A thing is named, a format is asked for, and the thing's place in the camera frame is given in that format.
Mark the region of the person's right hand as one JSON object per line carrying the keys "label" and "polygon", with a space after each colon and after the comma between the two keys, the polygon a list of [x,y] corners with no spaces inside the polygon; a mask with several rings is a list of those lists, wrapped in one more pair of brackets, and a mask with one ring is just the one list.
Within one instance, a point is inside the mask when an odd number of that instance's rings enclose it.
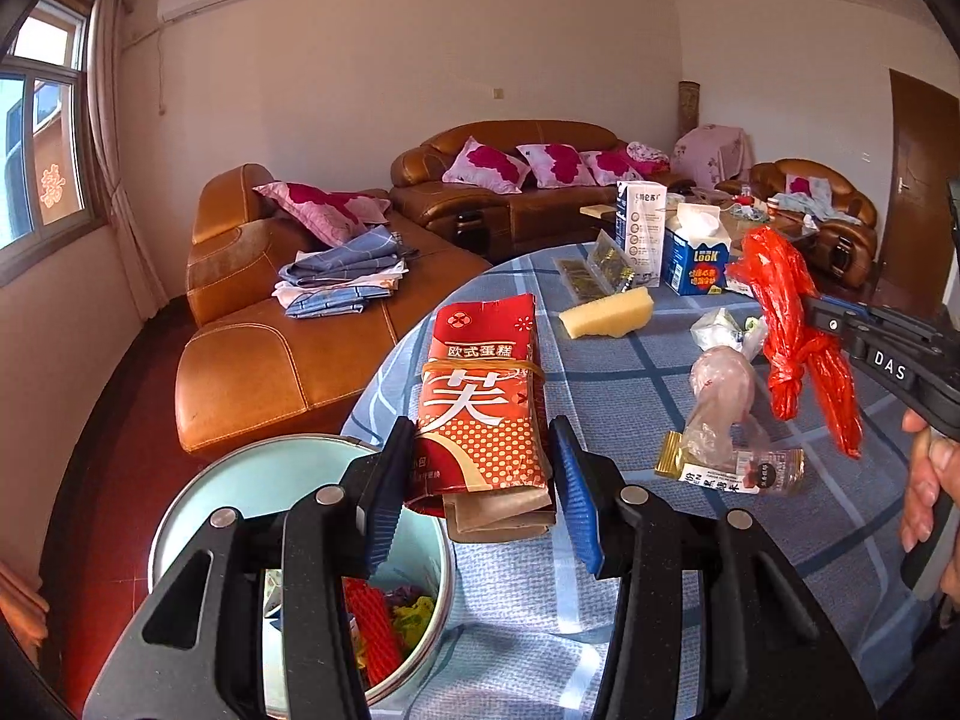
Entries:
{"label": "person's right hand", "polygon": [[913,436],[900,523],[901,546],[911,553],[931,538],[940,491],[958,500],[958,444],[948,437],[935,437],[926,420],[913,410],[905,411],[901,429]]}

